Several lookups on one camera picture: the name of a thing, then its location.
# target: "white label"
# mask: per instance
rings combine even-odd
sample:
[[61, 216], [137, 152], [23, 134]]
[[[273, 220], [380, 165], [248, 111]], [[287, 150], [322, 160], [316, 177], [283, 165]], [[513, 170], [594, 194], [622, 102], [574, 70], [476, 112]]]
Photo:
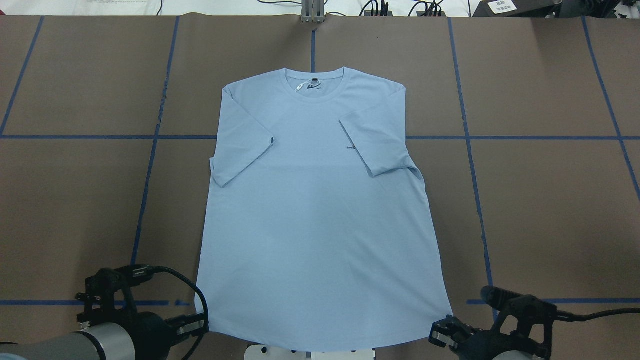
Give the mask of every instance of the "white label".
[[488, 3], [493, 13], [507, 13], [518, 10], [512, 0], [499, 0]]

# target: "blue tape line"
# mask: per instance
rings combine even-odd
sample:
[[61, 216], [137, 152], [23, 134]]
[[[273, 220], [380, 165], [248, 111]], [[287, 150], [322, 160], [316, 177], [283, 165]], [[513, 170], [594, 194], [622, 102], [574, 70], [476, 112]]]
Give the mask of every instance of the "blue tape line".
[[27, 52], [27, 56], [24, 59], [24, 63], [22, 64], [22, 69], [20, 70], [18, 81], [15, 82], [15, 87], [13, 88], [13, 93], [11, 94], [9, 105], [6, 107], [6, 112], [4, 113], [4, 119], [2, 121], [2, 125], [0, 125], [0, 135], [4, 133], [4, 128], [6, 127], [6, 123], [7, 121], [9, 121], [9, 115], [11, 114], [11, 109], [13, 108], [13, 102], [15, 101], [15, 96], [18, 94], [18, 89], [20, 88], [22, 77], [24, 76], [25, 70], [27, 70], [29, 59], [31, 59], [31, 53], [33, 53], [33, 48], [36, 46], [36, 41], [38, 40], [40, 29], [42, 29], [43, 21], [44, 21], [44, 16], [41, 16], [40, 21], [38, 22], [38, 27], [36, 28], [36, 33], [33, 35], [33, 39], [31, 40], [31, 46], [29, 46], [29, 51]]
[[618, 140], [617, 136], [513, 136], [472, 135], [471, 140]]
[[465, 139], [467, 141], [467, 154], [469, 157], [469, 165], [471, 167], [471, 180], [474, 185], [474, 195], [476, 197], [476, 210], [478, 216], [480, 218], [480, 230], [481, 230], [481, 238], [484, 247], [484, 266], [486, 268], [486, 278], [487, 282], [490, 286], [493, 286], [493, 275], [491, 271], [491, 261], [489, 258], [489, 246], [486, 242], [486, 233], [484, 231], [484, 217], [482, 214], [482, 205], [480, 204], [480, 193], [478, 191], [477, 177], [476, 177], [476, 166], [474, 164], [473, 153], [471, 149], [471, 136], [469, 135], [469, 126], [467, 124], [467, 112], [465, 110], [465, 100], [462, 95], [462, 82], [460, 80], [460, 69], [458, 68], [458, 55], [456, 54], [456, 42], [454, 40], [453, 34], [453, 25], [451, 22], [451, 18], [448, 17], [447, 21], [449, 23], [449, 38], [451, 39], [451, 52], [453, 53], [453, 65], [456, 71], [456, 81], [458, 83], [458, 97], [460, 98], [460, 110], [462, 112], [462, 121], [465, 128]]
[[217, 139], [218, 135], [159, 135], [160, 140], [211, 140]]
[[316, 72], [316, 31], [311, 31], [311, 72]]
[[456, 136], [456, 135], [434, 135], [434, 136], [407, 136], [407, 140], [464, 140], [466, 137], [464, 136]]
[[156, 132], [154, 135], [154, 143], [151, 146], [151, 155], [149, 156], [149, 166], [147, 168], [147, 177], [145, 179], [145, 190], [142, 193], [142, 204], [140, 205], [140, 214], [138, 215], [138, 227], [136, 228], [136, 239], [133, 243], [133, 251], [131, 254], [131, 265], [136, 263], [138, 258], [138, 249], [140, 247], [140, 237], [142, 235], [142, 219], [145, 216], [145, 210], [147, 209], [147, 198], [149, 195], [149, 181], [151, 180], [151, 171], [154, 167], [154, 161], [156, 159], [156, 149], [158, 139], [160, 135], [160, 125], [162, 124], [162, 117], [164, 111], [164, 102], [166, 100], [166, 91], [169, 87], [169, 76], [171, 75], [171, 65], [173, 61], [173, 52], [175, 50], [175, 39], [178, 37], [178, 25], [180, 24], [180, 17], [175, 17], [175, 25], [173, 27], [173, 40], [171, 41], [171, 50], [169, 51], [169, 61], [166, 65], [166, 78], [164, 79], [164, 89], [162, 101], [160, 103], [160, 110], [158, 111], [158, 123], [156, 124]]
[[[611, 298], [611, 299], [542, 299], [552, 304], [640, 304], [640, 298]], [[486, 305], [482, 300], [467, 300], [467, 305]]]
[[3, 139], [28, 140], [151, 140], [153, 135], [3, 135]]
[[602, 79], [602, 75], [600, 74], [600, 67], [598, 66], [598, 60], [596, 59], [596, 54], [593, 52], [593, 46], [591, 45], [591, 37], [589, 36], [589, 28], [587, 27], [587, 18], [584, 16], [582, 17], [582, 27], [584, 28], [584, 36], [587, 39], [587, 46], [589, 47], [589, 54], [591, 54], [593, 67], [596, 70], [596, 75], [598, 76], [598, 81], [600, 82], [600, 88], [602, 88], [602, 94], [604, 95], [604, 100], [607, 103], [607, 107], [609, 108], [609, 115], [611, 116], [611, 121], [613, 121], [613, 127], [616, 129], [616, 134], [618, 135], [618, 141], [620, 142], [620, 147], [622, 148], [622, 153], [625, 157], [625, 162], [627, 163], [629, 174], [631, 175], [631, 181], [633, 181], [634, 188], [636, 189], [636, 196], [638, 200], [640, 200], [640, 186], [638, 186], [638, 181], [636, 179], [636, 172], [634, 172], [634, 168], [631, 165], [631, 160], [629, 159], [629, 154], [627, 153], [627, 147], [625, 146], [625, 142], [622, 139], [622, 134], [620, 133], [620, 127], [618, 126], [618, 121], [616, 120], [616, 114], [613, 112], [613, 106], [611, 106], [611, 101], [609, 100], [609, 93], [607, 93], [607, 88], [604, 85], [604, 80]]
[[[153, 140], [155, 135], [0, 135], [13, 140]], [[216, 140], [218, 135], [158, 135], [158, 140]], [[470, 135], [471, 140], [598, 140], [638, 141], [640, 136], [509, 136]], [[408, 135], [407, 140], [466, 140], [463, 135]]]
[[[124, 306], [125, 302], [115, 302], [116, 306]], [[78, 300], [0, 300], [0, 306], [82, 306]], [[169, 306], [168, 300], [141, 300], [136, 301], [140, 306]]]

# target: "folded sleeve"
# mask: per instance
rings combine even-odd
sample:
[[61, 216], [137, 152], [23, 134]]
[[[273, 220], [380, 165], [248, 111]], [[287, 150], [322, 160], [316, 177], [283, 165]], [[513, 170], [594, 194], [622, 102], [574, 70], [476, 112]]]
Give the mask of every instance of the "folded sleeve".
[[339, 120], [372, 176], [416, 168], [406, 148], [405, 97], [402, 87], [377, 105]]
[[216, 152], [211, 158], [211, 175], [225, 187], [273, 145], [271, 134], [232, 96], [222, 90]]

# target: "metal bracket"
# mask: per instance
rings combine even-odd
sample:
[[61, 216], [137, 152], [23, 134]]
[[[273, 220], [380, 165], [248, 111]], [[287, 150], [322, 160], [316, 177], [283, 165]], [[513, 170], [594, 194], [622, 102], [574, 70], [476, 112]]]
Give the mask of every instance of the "metal bracket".
[[373, 349], [347, 352], [291, 351], [266, 345], [252, 345], [244, 352], [244, 360], [375, 360]]
[[302, 22], [324, 22], [324, 0], [301, 0]]

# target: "wire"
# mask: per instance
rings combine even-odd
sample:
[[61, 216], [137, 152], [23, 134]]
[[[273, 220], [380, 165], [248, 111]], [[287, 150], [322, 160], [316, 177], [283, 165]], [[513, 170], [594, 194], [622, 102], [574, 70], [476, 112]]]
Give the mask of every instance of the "wire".
[[439, 16], [437, 13], [440, 12], [440, 14], [442, 14], [442, 8], [440, 7], [440, 3], [442, 3], [442, 1], [444, 0], [441, 0], [439, 3], [436, 3], [435, 1], [431, 3], [429, 3], [428, 1], [416, 1], [409, 11], [409, 15], [407, 15], [407, 17], [411, 16], [411, 14], [413, 14], [413, 9], [415, 9], [415, 7], [420, 4], [424, 4], [424, 14], [422, 14], [422, 16], [431, 16], [432, 12], [434, 16]]
[[[302, 3], [299, 3], [297, 1], [290, 1], [290, 0], [281, 0], [281, 1], [265, 1], [265, 0], [258, 0], [259, 3], [261, 4], [272, 4], [272, 5], [277, 5], [277, 4], [295, 4], [295, 5], [302, 5]], [[329, 0], [324, 0], [324, 4], [326, 5], [329, 2]]]
[[[196, 292], [196, 294], [198, 294], [198, 297], [200, 298], [200, 302], [202, 303], [202, 309], [204, 310], [204, 316], [205, 316], [205, 318], [204, 318], [204, 328], [207, 329], [207, 331], [208, 331], [209, 330], [209, 307], [207, 306], [207, 300], [204, 298], [204, 294], [202, 293], [202, 291], [200, 291], [200, 289], [198, 289], [198, 286], [196, 286], [196, 284], [191, 282], [191, 280], [189, 280], [186, 276], [184, 276], [184, 275], [180, 274], [179, 272], [175, 271], [174, 269], [168, 268], [166, 266], [154, 266], [153, 267], [153, 272], [154, 273], [166, 272], [167, 274], [173, 275], [173, 276], [177, 277], [179, 280], [181, 280], [182, 282], [184, 282], [185, 284], [187, 284], [191, 289], [193, 289], [193, 291]], [[204, 338], [204, 335], [205, 334], [202, 334], [202, 335], [198, 336], [196, 341], [191, 346], [191, 349], [182, 358], [182, 360], [188, 360], [191, 357], [191, 355], [193, 355], [193, 352], [196, 350], [196, 348], [198, 348], [198, 345], [200, 344], [200, 342], [202, 342], [202, 338]]]
[[640, 314], [640, 307], [631, 307], [631, 308], [628, 308], [628, 309], [607, 310], [607, 311], [602, 311], [600, 313], [594, 313], [594, 314], [589, 314], [589, 315], [576, 315], [575, 321], [577, 321], [577, 322], [586, 322], [586, 321], [597, 319], [597, 318], [603, 318], [605, 316], [620, 315], [620, 314]]
[[364, 14], [364, 10], [367, 8], [367, 5], [371, 4], [371, 16], [373, 16], [373, 3], [376, 3], [376, 6], [378, 5], [378, 0], [369, 0], [366, 4], [364, 4], [364, 6], [362, 7], [362, 11], [360, 11], [360, 14], [358, 14], [358, 16], [362, 16], [362, 14]]

